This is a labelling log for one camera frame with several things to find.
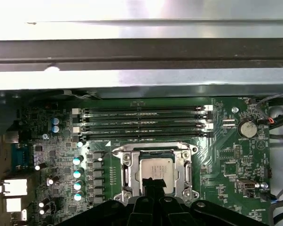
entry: electrolytic capacitor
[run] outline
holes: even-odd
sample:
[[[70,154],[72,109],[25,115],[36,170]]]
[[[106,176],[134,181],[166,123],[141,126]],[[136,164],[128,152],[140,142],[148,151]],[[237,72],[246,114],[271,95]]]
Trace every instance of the electrolytic capacitor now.
[[[53,132],[53,133],[59,132],[59,127],[58,127],[58,126],[53,126],[53,127],[52,127],[52,132]]]
[[[44,198],[38,205],[40,208],[43,208],[46,204],[48,204],[49,198]]]
[[[53,118],[53,119],[52,119],[52,124],[53,124],[53,125],[58,125],[59,122],[60,122],[60,121],[59,121],[58,118]]]
[[[42,170],[44,168],[47,167],[47,164],[45,162],[43,163],[40,163],[39,165],[35,166],[35,170],[38,171],[38,170]]]
[[[80,167],[79,169],[77,169],[77,170],[73,173],[74,178],[80,178],[83,173],[84,173],[84,169],[83,169],[82,167]]]
[[[50,185],[53,185],[53,184],[56,183],[58,180],[59,180],[59,177],[58,177],[58,176],[54,176],[53,178],[51,178],[51,179],[48,180],[48,183],[49,183]]]
[[[84,196],[84,193],[82,191],[78,191],[74,196],[74,200],[80,201],[83,196]]]
[[[75,157],[72,161],[72,163],[74,163],[74,165],[78,166],[80,165],[80,163],[84,160],[84,157],[82,155],[79,155],[77,157]]]
[[[83,143],[80,141],[80,142],[77,142],[77,147],[83,147]]]
[[[81,190],[82,186],[83,186],[83,181],[82,181],[82,180],[78,180],[78,181],[76,181],[76,183],[74,184],[74,189],[77,190],[77,191],[79,191],[79,190]]]
[[[45,214],[49,209],[50,209],[50,206],[47,204],[47,205],[45,205],[45,206],[39,211],[39,213],[40,213],[41,215],[43,215],[43,214]]]

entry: cpu socket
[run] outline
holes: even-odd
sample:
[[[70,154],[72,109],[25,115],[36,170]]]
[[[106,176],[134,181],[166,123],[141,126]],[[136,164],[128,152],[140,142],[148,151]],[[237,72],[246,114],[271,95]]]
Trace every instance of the cpu socket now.
[[[192,159],[198,147],[182,142],[127,144],[112,151],[120,159],[122,192],[114,196],[124,204],[142,194],[142,179],[163,179],[166,195],[185,203],[199,197],[192,190]]]

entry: red wire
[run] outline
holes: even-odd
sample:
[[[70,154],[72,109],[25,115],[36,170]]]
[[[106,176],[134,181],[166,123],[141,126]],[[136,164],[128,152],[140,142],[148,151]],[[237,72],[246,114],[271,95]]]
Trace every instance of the red wire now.
[[[274,120],[272,118],[268,118],[268,120],[271,124],[274,124]]]

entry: gray metal panel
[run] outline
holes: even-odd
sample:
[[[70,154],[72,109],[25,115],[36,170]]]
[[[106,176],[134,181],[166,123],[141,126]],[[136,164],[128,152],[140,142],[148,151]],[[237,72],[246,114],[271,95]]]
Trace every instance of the gray metal panel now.
[[[227,84],[283,85],[283,68],[0,72],[0,90],[192,86],[202,96]]]
[[[44,23],[59,21],[82,23]],[[283,0],[0,1],[0,40],[267,37],[283,38]]]
[[[283,19],[283,0],[0,1],[0,21],[11,23],[11,18],[12,22]]]
[[[37,23],[0,27],[0,40],[129,38],[283,38],[283,21]]]

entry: motherboard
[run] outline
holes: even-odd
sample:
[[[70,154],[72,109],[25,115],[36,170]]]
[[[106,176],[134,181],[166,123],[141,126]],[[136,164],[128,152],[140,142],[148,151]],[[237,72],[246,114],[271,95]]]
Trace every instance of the motherboard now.
[[[27,225],[126,205],[143,178],[164,179],[186,205],[204,199],[267,222],[269,124],[249,97],[42,102],[21,109],[12,155],[12,169],[34,171]]]

